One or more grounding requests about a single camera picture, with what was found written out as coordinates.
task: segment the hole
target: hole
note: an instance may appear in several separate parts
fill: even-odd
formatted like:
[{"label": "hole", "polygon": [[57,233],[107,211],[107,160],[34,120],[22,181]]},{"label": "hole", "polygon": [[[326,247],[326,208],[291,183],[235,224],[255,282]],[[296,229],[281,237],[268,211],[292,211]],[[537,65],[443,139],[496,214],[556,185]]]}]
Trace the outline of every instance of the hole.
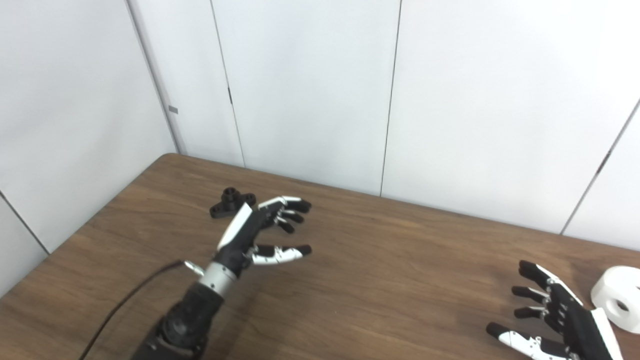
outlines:
[{"label": "hole", "polygon": [[623,311],[629,311],[629,308],[625,305],[624,302],[620,301],[620,300],[616,300],[616,304],[618,305],[618,307],[620,309],[622,309]]}]

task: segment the black mounting bracket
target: black mounting bracket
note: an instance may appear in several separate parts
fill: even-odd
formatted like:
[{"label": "black mounting bracket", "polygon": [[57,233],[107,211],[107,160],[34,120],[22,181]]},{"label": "black mounting bracket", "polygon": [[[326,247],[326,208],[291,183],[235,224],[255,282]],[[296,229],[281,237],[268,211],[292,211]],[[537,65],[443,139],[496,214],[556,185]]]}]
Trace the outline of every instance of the black mounting bracket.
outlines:
[{"label": "black mounting bracket", "polygon": [[255,195],[252,193],[242,194],[236,188],[226,188],[222,191],[221,202],[211,206],[209,214],[212,218],[224,218],[234,216],[244,203],[249,206],[255,204]]}]

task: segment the wooden table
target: wooden table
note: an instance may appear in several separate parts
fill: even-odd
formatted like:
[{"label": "wooden table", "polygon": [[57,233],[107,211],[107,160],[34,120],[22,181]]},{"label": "wooden table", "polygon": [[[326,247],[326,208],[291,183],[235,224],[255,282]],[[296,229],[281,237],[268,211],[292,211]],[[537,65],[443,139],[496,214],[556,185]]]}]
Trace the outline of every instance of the wooden table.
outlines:
[{"label": "wooden table", "polygon": [[[518,260],[539,263],[578,296],[640,253],[338,190],[243,168],[166,155],[0,300],[0,359],[76,359],[107,312],[174,259],[206,265],[229,218],[208,208],[235,186],[258,200],[313,203],[294,235],[303,261],[245,272],[216,317],[204,359],[525,359],[484,332],[497,321],[557,338],[540,320],[515,320]],[[90,359],[128,359],[195,280],[186,269],[156,279],[112,319]],[[625,359],[637,336],[615,329]]]}]

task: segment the robotic finger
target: robotic finger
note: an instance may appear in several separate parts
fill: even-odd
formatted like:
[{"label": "robotic finger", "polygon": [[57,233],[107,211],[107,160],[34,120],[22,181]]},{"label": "robotic finger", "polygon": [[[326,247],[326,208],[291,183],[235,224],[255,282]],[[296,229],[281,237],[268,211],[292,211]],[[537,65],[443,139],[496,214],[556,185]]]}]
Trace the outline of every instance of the robotic finger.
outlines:
[{"label": "robotic finger", "polygon": [[534,360],[569,360],[566,345],[542,337],[533,337],[526,332],[513,331],[499,323],[486,326],[489,335]]},{"label": "robotic finger", "polygon": [[311,246],[279,247],[272,245],[256,245],[257,251],[252,254],[254,265],[277,265],[288,263],[311,254]]}]

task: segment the black fingertip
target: black fingertip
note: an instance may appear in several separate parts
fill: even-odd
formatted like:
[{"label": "black fingertip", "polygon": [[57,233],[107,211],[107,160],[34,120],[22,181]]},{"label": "black fingertip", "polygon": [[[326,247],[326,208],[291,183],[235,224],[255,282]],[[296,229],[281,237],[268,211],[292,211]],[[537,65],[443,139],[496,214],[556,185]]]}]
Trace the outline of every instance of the black fingertip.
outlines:
[{"label": "black fingertip", "polygon": [[520,260],[520,268],[530,271],[538,271],[538,266],[530,261]]},{"label": "black fingertip", "polygon": [[295,232],[295,228],[288,222],[279,222],[278,226],[280,226],[284,231],[287,232],[287,234],[292,234],[293,232]]},{"label": "black fingertip", "polygon": [[499,323],[490,322],[490,323],[488,323],[486,325],[487,334],[493,336],[496,339],[500,338],[500,335],[504,334],[505,332],[509,332],[509,331],[511,331],[511,330],[509,330],[508,327],[500,325]]},{"label": "black fingertip", "polygon": [[299,211],[301,213],[308,213],[311,209],[311,203],[309,201],[301,199],[300,201],[290,202],[289,205],[287,205],[287,208]]},{"label": "black fingertip", "polygon": [[296,246],[296,250],[300,251],[302,256],[307,256],[307,255],[311,254],[311,245]]},{"label": "black fingertip", "polygon": [[300,216],[300,214],[282,214],[284,218],[290,218],[291,220],[297,222],[298,224],[302,224],[305,222],[305,218]]},{"label": "black fingertip", "polygon": [[529,288],[526,288],[524,286],[512,286],[511,287],[511,293],[516,295],[516,296],[521,296],[521,297],[526,297],[529,296]]},{"label": "black fingertip", "polygon": [[513,316],[518,319],[526,319],[526,318],[539,318],[540,311],[531,309],[530,307],[521,307],[520,309],[515,309],[513,311]]}]

